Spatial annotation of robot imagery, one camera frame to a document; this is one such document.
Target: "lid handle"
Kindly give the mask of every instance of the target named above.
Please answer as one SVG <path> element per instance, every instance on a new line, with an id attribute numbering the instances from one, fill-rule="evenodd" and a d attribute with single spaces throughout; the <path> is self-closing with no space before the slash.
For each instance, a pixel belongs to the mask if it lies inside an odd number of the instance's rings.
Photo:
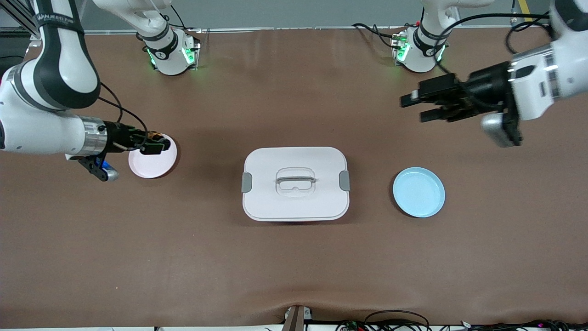
<path id="1" fill-rule="evenodd" d="M 276 183 L 280 184 L 281 182 L 284 182 L 284 181 L 303 181 L 303 180 L 310 181 L 311 183 L 316 182 L 316 178 L 311 177 L 311 176 L 291 176 L 291 177 L 279 177 L 276 179 Z"/>

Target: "gray latch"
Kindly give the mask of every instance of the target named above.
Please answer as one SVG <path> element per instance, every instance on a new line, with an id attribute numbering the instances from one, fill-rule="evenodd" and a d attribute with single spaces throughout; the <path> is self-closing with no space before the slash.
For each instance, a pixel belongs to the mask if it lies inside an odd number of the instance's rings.
<path id="1" fill-rule="evenodd" d="M 253 176 L 250 173 L 243 173 L 241 177 L 241 193 L 247 193 L 251 191 L 253 186 Z"/>
<path id="2" fill-rule="evenodd" d="M 349 184 L 349 171 L 343 170 L 339 173 L 339 187 L 343 191 L 351 191 L 351 185 Z"/>

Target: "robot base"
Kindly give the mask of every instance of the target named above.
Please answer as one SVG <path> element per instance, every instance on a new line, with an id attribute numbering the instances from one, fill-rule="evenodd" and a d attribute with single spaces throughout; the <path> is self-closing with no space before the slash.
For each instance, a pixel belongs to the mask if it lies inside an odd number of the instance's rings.
<path id="1" fill-rule="evenodd" d="M 166 60 L 154 57 L 150 50 L 147 50 L 151 59 L 151 66 L 154 70 L 169 76 L 183 74 L 186 70 L 197 70 L 198 60 L 200 59 L 200 40 L 182 30 L 172 30 L 180 39 L 178 47 Z"/>
<path id="2" fill-rule="evenodd" d="M 399 46 L 400 49 L 392 49 L 392 56 L 396 65 L 402 65 L 410 71 L 427 72 L 435 67 L 435 59 L 431 56 L 423 55 L 423 52 L 415 46 L 413 35 L 417 28 L 409 27 L 398 33 L 398 39 L 392 40 L 393 46 Z M 445 50 L 445 46 L 439 51 L 439 59 Z"/>

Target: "metal bracket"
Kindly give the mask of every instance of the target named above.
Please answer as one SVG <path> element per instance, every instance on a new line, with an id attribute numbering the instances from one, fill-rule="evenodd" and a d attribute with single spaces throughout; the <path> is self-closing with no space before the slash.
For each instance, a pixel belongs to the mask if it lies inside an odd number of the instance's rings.
<path id="1" fill-rule="evenodd" d="M 20 24 L 25 30 L 30 32 L 37 38 L 41 37 L 39 29 L 35 25 L 35 19 L 33 13 L 25 6 L 21 1 L 18 0 L 0 0 L 0 8 L 3 8 L 8 15 L 10 15 L 18 24 Z"/>
<path id="2" fill-rule="evenodd" d="M 312 320 L 310 308 L 303 306 L 294 306 L 286 311 L 286 322 L 282 331 L 302 331 L 304 329 L 304 320 Z"/>

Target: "plate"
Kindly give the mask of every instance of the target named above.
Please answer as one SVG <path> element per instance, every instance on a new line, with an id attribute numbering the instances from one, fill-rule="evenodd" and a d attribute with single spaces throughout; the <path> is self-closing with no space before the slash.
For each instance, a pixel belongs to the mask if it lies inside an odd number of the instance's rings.
<path id="1" fill-rule="evenodd" d="M 178 148 L 168 135 L 163 134 L 171 143 L 169 149 L 156 155 L 143 155 L 139 150 L 129 152 L 129 167 L 142 178 L 157 178 L 165 175 L 176 163 Z"/>
<path id="2" fill-rule="evenodd" d="M 433 216 L 445 203 L 443 183 L 425 168 L 412 167 L 400 172 L 394 179 L 392 193 L 398 206 L 414 217 Z"/>

